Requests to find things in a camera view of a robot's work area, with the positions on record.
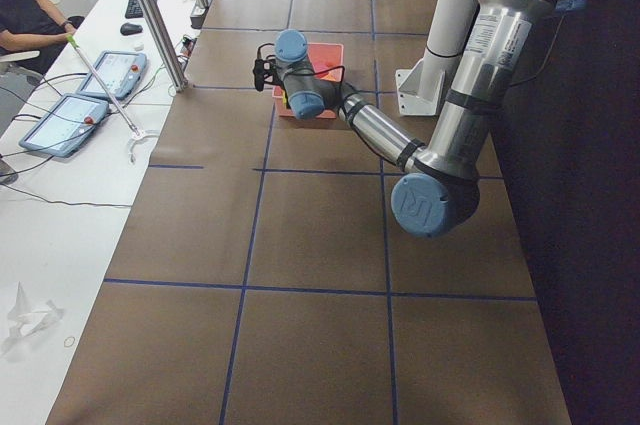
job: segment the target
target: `computer mouse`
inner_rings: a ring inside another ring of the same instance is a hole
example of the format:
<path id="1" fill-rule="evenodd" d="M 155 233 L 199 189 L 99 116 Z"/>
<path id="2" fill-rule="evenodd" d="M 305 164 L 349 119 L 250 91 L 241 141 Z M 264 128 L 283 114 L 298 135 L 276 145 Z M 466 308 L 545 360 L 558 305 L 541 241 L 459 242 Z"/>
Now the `computer mouse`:
<path id="1" fill-rule="evenodd" d="M 135 35 L 142 32 L 142 25 L 138 25 L 131 22 L 125 22 L 120 27 L 120 33 L 122 35 Z"/>

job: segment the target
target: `metal pole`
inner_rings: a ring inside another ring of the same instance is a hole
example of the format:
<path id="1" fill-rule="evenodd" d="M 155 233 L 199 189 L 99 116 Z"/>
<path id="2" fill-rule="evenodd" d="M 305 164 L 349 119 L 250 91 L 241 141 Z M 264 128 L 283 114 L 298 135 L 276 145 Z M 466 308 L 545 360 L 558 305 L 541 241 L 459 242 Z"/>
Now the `metal pole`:
<path id="1" fill-rule="evenodd" d="M 149 29 L 153 40 L 156 42 L 162 61 L 169 72 L 169 76 L 173 81 L 173 85 L 176 87 L 177 92 L 181 92 L 187 86 L 187 79 L 182 72 L 180 62 L 176 56 L 171 38 L 169 38 L 169 32 L 162 20 L 162 15 L 158 9 L 158 4 L 155 0 L 138 0 L 140 2 L 140 8 L 144 18 L 147 20 Z"/>

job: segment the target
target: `person's arm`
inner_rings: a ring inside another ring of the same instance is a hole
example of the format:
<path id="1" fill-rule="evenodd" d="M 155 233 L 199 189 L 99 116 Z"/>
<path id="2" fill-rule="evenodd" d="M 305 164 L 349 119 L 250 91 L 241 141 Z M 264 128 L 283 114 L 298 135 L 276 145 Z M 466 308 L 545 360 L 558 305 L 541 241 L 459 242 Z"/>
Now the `person's arm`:
<path id="1" fill-rule="evenodd" d="M 51 20 L 56 22 L 58 25 L 62 26 L 62 24 L 67 20 L 67 18 L 58 10 L 51 0 L 35 0 L 38 2 L 38 5 L 44 12 L 51 17 Z M 74 34 L 76 33 L 76 29 L 70 23 L 64 25 L 64 30 L 67 33 Z"/>
<path id="2" fill-rule="evenodd" d="M 9 52 L 37 50 L 56 43 L 65 43 L 69 33 L 58 35 L 36 35 L 33 33 L 11 33 L 9 30 L 0 32 L 0 47 Z"/>

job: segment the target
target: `black cable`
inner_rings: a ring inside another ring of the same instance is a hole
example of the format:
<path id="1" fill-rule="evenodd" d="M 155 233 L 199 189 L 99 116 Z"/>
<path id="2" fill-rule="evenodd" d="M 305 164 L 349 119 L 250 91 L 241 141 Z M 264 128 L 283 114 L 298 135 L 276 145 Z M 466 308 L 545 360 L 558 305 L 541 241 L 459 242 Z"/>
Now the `black cable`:
<path id="1" fill-rule="evenodd" d="M 263 49 L 264 47 L 268 47 L 269 45 L 271 45 L 272 47 L 274 47 L 274 46 L 275 46 L 275 43 L 268 42 L 268 43 L 263 43 L 262 45 L 260 45 L 260 46 L 258 47 L 258 52 L 256 53 L 256 58 L 260 58 L 260 56 L 261 56 L 260 54 L 262 53 L 262 49 Z"/>
<path id="2" fill-rule="evenodd" d="M 94 202 L 65 202 L 64 200 L 49 200 L 47 198 L 44 198 L 40 195 L 37 195 L 35 193 L 31 193 L 31 192 L 27 192 L 25 190 L 20 190 L 18 188 L 12 187 L 10 185 L 6 185 L 4 183 L 0 183 L 0 185 L 7 187 L 10 190 L 13 190 L 14 192 L 18 192 L 18 193 L 23 193 L 25 195 L 28 195 L 30 197 L 36 198 L 38 200 L 42 200 L 43 202 L 46 203 L 50 203 L 52 205 L 68 205 L 70 207 L 77 207 L 77 206 L 90 206 L 90 207 L 111 207 L 111 208 L 131 208 L 131 205 L 124 205 L 124 204 L 120 204 L 120 203 L 94 203 Z"/>
<path id="3" fill-rule="evenodd" d="M 344 65 L 338 65 L 336 67 L 331 67 L 331 68 L 327 68 L 325 70 L 320 70 L 319 72 L 292 72 L 290 75 L 296 76 L 296 77 L 309 77 L 309 76 L 317 76 L 317 75 L 323 75 L 325 73 L 329 73 L 332 72 L 334 70 L 338 70 L 340 69 L 342 71 L 341 75 L 340 75 L 340 83 L 338 84 L 338 96 L 340 97 L 340 106 L 339 108 L 342 110 L 342 113 L 344 114 L 345 118 L 347 117 L 347 110 L 344 106 L 344 101 L 342 101 L 342 84 L 344 82 L 344 72 L 346 71 Z M 388 158 L 386 158 L 385 156 L 383 156 L 378 150 L 374 149 L 371 144 L 369 142 L 367 142 L 367 140 L 365 140 L 365 138 L 360 134 L 360 131 L 354 127 L 350 127 L 351 130 L 353 130 L 355 132 L 355 134 L 357 135 L 357 137 L 360 139 L 360 141 L 362 141 L 362 143 L 365 144 L 365 146 L 369 149 L 369 151 L 371 151 L 371 153 L 373 153 L 374 155 L 376 155 L 378 158 L 380 158 L 381 160 L 384 160 L 385 162 L 387 162 L 388 164 L 392 165 L 392 166 L 396 166 L 395 163 L 393 163 L 391 160 L 389 160 Z"/>
<path id="4" fill-rule="evenodd" d="M 12 122 L 14 120 L 17 120 L 19 122 L 31 122 L 32 121 L 32 120 L 18 120 L 19 118 L 22 118 L 22 117 L 35 118 L 36 120 L 42 119 L 42 117 L 39 117 L 38 115 L 33 115 L 31 113 L 19 113 L 17 115 L 14 115 L 13 117 L 11 117 L 11 121 Z"/>
<path id="5" fill-rule="evenodd" d="M 4 157 L 10 157 L 12 155 L 17 155 L 18 153 L 10 153 L 9 155 L 3 155 Z M 25 173 L 25 172 L 30 172 L 31 170 L 34 170 L 38 167 L 41 167 L 42 165 L 44 165 L 45 163 L 47 163 L 49 160 L 51 160 L 53 158 L 53 155 L 45 158 L 42 162 L 40 162 L 37 165 L 34 165 L 33 167 L 29 167 L 29 168 L 25 168 L 24 170 L 19 170 L 17 172 L 11 172 L 11 173 L 4 173 L 2 175 L 0 175 L 0 178 L 2 177 L 12 177 L 13 175 L 20 175 L 21 173 Z"/>
<path id="6" fill-rule="evenodd" d="M 0 158 L 2 158 L 2 157 L 13 157 L 14 155 L 22 155 L 23 153 L 44 152 L 45 150 L 49 150 L 50 148 L 53 148 L 56 145 L 60 145 L 61 143 L 68 142 L 70 140 L 75 140 L 77 138 L 78 138 L 78 136 L 76 135 L 75 137 L 65 138 L 64 140 L 60 140 L 59 142 L 52 143 L 51 145 L 47 145 L 46 147 L 42 147 L 42 148 L 33 148 L 31 150 L 21 150 L 19 152 L 7 153 L 6 155 L 2 155 L 0 153 Z"/>
<path id="7" fill-rule="evenodd" d="M 53 84 L 49 80 L 47 80 L 46 78 L 42 77 L 42 81 L 44 83 L 46 83 L 47 85 L 49 85 L 51 88 L 53 88 L 53 91 L 56 92 L 59 97 L 62 96 L 62 94 L 60 93 L 60 90 L 58 90 L 56 87 L 54 87 Z"/>
<path id="8" fill-rule="evenodd" d="M 162 69 L 164 69 L 164 68 L 165 68 L 165 67 L 164 67 L 164 65 L 162 65 L 161 67 L 159 67 L 159 68 L 155 71 L 155 73 L 153 74 L 153 77 L 151 77 L 151 78 L 149 79 L 149 81 L 148 81 L 148 82 L 147 82 L 147 83 L 146 83 L 146 84 L 145 84 L 145 85 L 144 85 L 140 90 L 138 90 L 136 93 L 134 93 L 133 95 L 131 95 L 131 96 L 127 99 L 127 101 L 126 101 L 126 103 L 125 103 L 125 105 L 124 105 L 124 106 L 129 105 L 129 104 L 133 101 L 133 99 L 134 99 L 134 98 L 136 98 L 136 97 L 137 97 L 138 95 L 140 95 L 141 93 L 146 92 L 147 90 L 149 90 L 149 89 L 153 86 L 153 84 L 155 83 L 155 81 L 156 81 L 156 77 L 158 76 L 158 73 L 160 73 L 160 70 L 162 70 Z"/>
<path id="9" fill-rule="evenodd" d="M 75 72 L 75 73 L 63 73 L 62 75 L 56 75 L 55 77 L 51 77 L 47 80 L 45 80 L 45 82 L 52 82 L 54 80 L 58 80 L 59 78 L 65 78 L 65 77 L 84 77 L 86 76 L 87 73 L 86 72 Z M 38 90 L 40 87 L 42 87 L 43 85 L 46 85 L 47 83 L 40 83 L 36 88 L 34 88 L 34 90 Z"/>
<path id="10" fill-rule="evenodd" d="M 70 118 L 65 118 L 61 115 L 58 115 L 54 112 L 52 112 L 51 110 L 47 110 L 46 108 L 43 108 L 39 105 L 34 105 L 33 103 L 28 102 L 27 100 L 25 100 L 24 98 L 22 98 L 20 95 L 18 95 L 16 92 L 14 92 L 13 90 L 9 90 L 8 88 L 2 87 L 0 86 L 0 89 L 9 92 L 11 95 L 13 95 L 14 97 L 16 97 L 18 100 L 24 102 L 25 104 L 33 107 L 33 108 L 37 108 L 38 110 L 42 110 L 43 112 L 45 112 L 47 115 L 53 115 L 54 117 L 58 117 L 60 120 L 65 120 L 67 122 L 71 122 L 71 123 L 82 123 L 84 124 L 84 121 L 80 122 L 78 120 L 71 120 Z"/>

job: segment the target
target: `robotic arm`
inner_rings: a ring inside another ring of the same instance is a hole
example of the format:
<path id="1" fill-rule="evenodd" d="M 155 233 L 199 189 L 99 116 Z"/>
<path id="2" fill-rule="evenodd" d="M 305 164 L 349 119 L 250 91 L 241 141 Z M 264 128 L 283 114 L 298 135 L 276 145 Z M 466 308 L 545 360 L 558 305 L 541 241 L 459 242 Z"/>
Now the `robotic arm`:
<path id="1" fill-rule="evenodd" d="M 352 85 L 318 79 L 307 56 L 307 41 L 296 30 L 279 34 L 275 56 L 263 60 L 258 52 L 256 89 L 264 83 L 280 85 L 300 119 L 325 109 L 336 111 L 374 151 L 407 174 L 391 195 L 398 223 L 413 235 L 436 237 L 475 212 L 480 195 L 475 164 L 489 132 L 489 118 L 501 106 L 531 27 L 550 15 L 557 1 L 478 0 L 479 14 L 428 145 L 368 103 Z"/>

